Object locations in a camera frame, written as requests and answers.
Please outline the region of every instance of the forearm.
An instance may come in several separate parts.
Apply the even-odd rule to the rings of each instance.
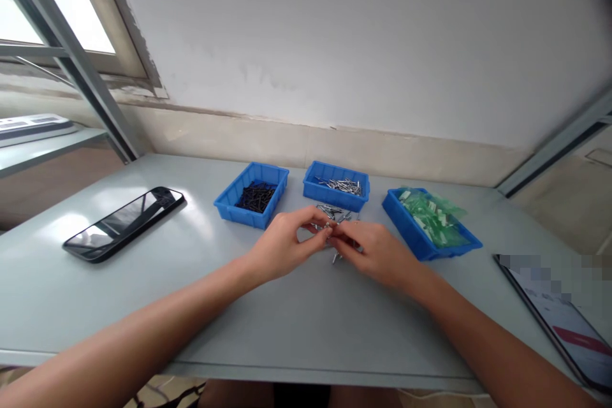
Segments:
[[[428,268],[405,292],[429,310],[500,408],[600,406]]]
[[[58,354],[0,393],[3,407],[122,407],[216,315],[263,279],[242,257]]]

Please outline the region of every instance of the left hand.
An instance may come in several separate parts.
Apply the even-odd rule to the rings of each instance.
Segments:
[[[312,223],[329,228],[317,231]],[[245,255],[254,269],[262,276],[263,282],[278,279],[289,274],[306,261],[310,255],[325,247],[327,238],[332,235],[335,222],[325,212],[315,206],[308,206],[290,213],[280,213],[253,248]],[[315,234],[304,242],[299,242],[297,231],[300,227]]]

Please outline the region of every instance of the person's leg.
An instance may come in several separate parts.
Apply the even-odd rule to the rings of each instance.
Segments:
[[[397,390],[359,386],[332,386],[328,408],[402,408]]]
[[[198,408],[273,408],[274,387],[271,382],[209,379]]]

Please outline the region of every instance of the smartphone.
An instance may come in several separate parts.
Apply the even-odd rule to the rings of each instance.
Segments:
[[[493,257],[576,377],[612,395],[612,347],[571,302],[504,266],[499,255]]]
[[[62,247],[90,263],[100,263],[117,253],[147,228],[185,201],[185,196],[156,187],[68,239]]]

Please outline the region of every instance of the gray table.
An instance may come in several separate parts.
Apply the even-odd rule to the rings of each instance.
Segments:
[[[223,221],[213,201],[244,163],[149,155],[0,237],[0,363],[38,365],[126,314],[245,253],[258,229]],[[309,204],[303,169],[290,169],[278,211]],[[553,278],[572,281],[575,253],[493,189],[371,177],[361,219],[397,234],[387,189],[425,187],[468,210],[484,248],[430,263],[461,294],[575,380],[492,260],[541,254]],[[187,205],[114,258],[90,265],[61,244],[155,186]],[[316,254],[283,279],[234,303],[167,372],[235,379],[482,391],[428,315],[406,298]]]

